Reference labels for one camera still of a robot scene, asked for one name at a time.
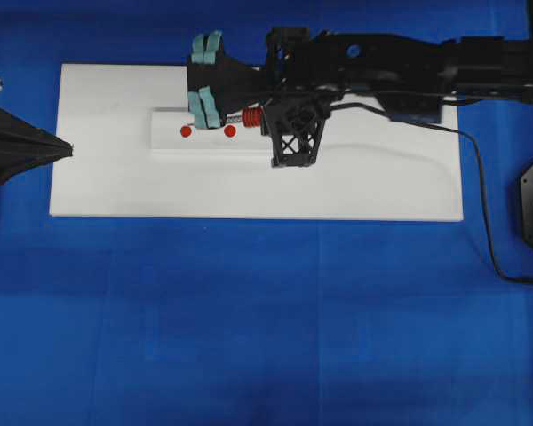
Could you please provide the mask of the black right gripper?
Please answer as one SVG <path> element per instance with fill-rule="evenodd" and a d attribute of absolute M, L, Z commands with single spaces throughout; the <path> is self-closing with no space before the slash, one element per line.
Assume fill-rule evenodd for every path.
<path fill-rule="evenodd" d="M 266 64 L 253 67 L 229 56 L 219 30 L 196 35 L 187 57 L 188 111 L 199 130 L 225 125 L 229 114 L 264 102 L 283 87 L 284 63 L 301 43 L 333 36 L 309 36 L 307 28 L 273 28 L 266 37 Z"/>

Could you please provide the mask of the left gripper white rollers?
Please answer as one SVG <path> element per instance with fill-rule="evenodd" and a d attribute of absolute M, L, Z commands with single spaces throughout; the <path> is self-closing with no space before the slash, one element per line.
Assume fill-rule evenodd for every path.
<path fill-rule="evenodd" d="M 1 108 L 0 141 L 23 143 L 21 147 L 0 145 L 0 185 L 20 173 L 73 154 L 73 147 L 68 142 L 28 124 Z"/>

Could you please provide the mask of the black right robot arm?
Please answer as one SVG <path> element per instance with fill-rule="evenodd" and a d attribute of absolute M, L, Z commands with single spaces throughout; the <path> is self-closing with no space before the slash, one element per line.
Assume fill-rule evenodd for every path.
<path fill-rule="evenodd" d="M 303 131 L 348 94 L 373 97 L 393 119 L 434 123 L 448 97 L 533 102 L 533 39 L 429 43 L 278 27 L 266 36 L 266 55 L 264 65 L 249 66 L 227 54 L 221 32 L 195 37 L 187 58 L 195 127 L 223 127 L 256 105 L 273 130 Z"/>

